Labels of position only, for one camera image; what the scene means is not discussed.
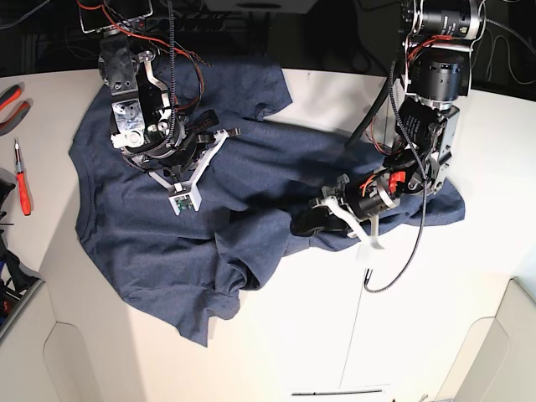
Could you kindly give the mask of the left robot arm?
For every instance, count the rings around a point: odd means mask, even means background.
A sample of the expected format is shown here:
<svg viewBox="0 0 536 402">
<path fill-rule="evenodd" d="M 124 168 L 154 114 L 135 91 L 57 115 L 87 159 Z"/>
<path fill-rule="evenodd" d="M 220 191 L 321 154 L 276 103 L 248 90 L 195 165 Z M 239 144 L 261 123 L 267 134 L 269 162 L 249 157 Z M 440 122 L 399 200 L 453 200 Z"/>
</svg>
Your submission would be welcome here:
<svg viewBox="0 0 536 402">
<path fill-rule="evenodd" d="M 472 82 L 472 51 L 486 27 L 483 1 L 403 1 L 402 49 L 379 97 L 347 144 L 372 123 L 383 101 L 394 112 L 395 134 L 376 143 L 383 163 L 362 178 L 342 175 L 335 186 L 291 221 L 291 232 L 309 237 L 321 231 L 358 236 L 361 224 L 378 227 L 379 216 L 399 206 L 403 195 L 427 197 L 441 190 L 451 160 L 460 110 Z"/>
</svg>

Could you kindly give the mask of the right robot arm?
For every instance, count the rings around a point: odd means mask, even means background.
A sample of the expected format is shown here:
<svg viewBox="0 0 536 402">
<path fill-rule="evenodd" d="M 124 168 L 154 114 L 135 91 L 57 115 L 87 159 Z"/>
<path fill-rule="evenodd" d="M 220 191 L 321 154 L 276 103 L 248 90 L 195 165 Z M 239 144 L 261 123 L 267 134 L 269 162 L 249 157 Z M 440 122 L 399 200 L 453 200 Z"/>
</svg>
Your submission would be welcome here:
<svg viewBox="0 0 536 402">
<path fill-rule="evenodd" d="M 162 33 L 151 33 L 149 1 L 79 1 L 84 33 L 101 33 L 98 69 L 111 93 L 111 144 L 123 160 L 143 173 L 162 172 L 177 181 L 200 162 L 216 139 L 212 127 L 219 119 L 208 110 L 198 117 L 205 90 L 202 59 L 175 38 L 180 13 L 163 1 L 167 21 Z M 183 56 L 192 65 L 197 94 L 178 99 L 175 61 Z"/>
</svg>

